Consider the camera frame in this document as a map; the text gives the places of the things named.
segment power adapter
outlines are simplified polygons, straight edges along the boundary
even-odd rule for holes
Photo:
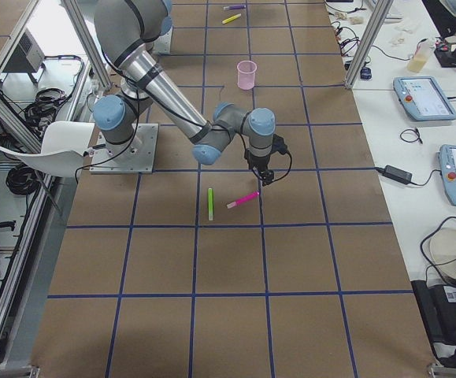
[[[402,169],[397,169],[392,165],[385,165],[385,168],[375,167],[376,171],[380,173],[382,176],[387,177],[388,179],[397,181],[398,183],[404,183],[408,185],[411,182],[412,174],[403,171]]]

